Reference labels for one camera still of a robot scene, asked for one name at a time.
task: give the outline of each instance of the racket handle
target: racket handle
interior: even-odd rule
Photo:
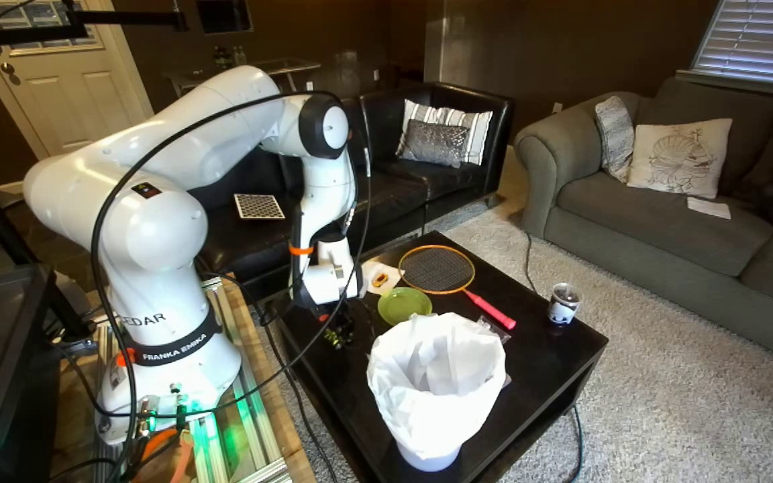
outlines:
[[[483,294],[464,289],[464,294],[480,308],[487,310],[500,328],[505,329],[516,329],[516,318],[503,313],[497,306],[492,306]]]

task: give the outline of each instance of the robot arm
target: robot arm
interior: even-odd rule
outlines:
[[[206,215],[189,190],[221,180],[258,144],[304,157],[305,192],[291,238],[299,255],[293,280],[304,282],[313,304],[356,294],[346,241],[342,249],[319,249],[321,262],[313,262],[311,249],[313,233],[354,207],[346,136],[339,105],[309,94],[279,96],[266,72],[236,68],[146,124],[29,170],[24,196],[42,225],[92,249],[95,225],[101,222],[97,258],[109,282],[105,293],[115,322],[130,335],[136,381],[131,395],[122,383],[126,373],[109,367],[101,383],[108,410],[126,412],[131,400],[175,407],[181,395],[209,407],[236,379],[241,357],[217,332],[193,267]],[[122,442],[126,424],[100,419],[100,431]]]

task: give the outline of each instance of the window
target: window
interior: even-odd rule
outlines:
[[[773,0],[719,0],[691,74],[773,85]]]

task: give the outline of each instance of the carpet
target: carpet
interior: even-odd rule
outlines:
[[[470,207],[432,227],[525,282],[528,241],[505,210]],[[580,479],[773,483],[773,355],[540,238],[528,265],[542,294],[556,282],[576,284],[580,318],[609,337],[576,400],[586,431]],[[354,479],[309,402],[304,410],[335,477]],[[317,479],[330,479],[311,438],[304,428],[300,438]],[[571,420],[560,419],[503,479],[559,483],[574,461]]]

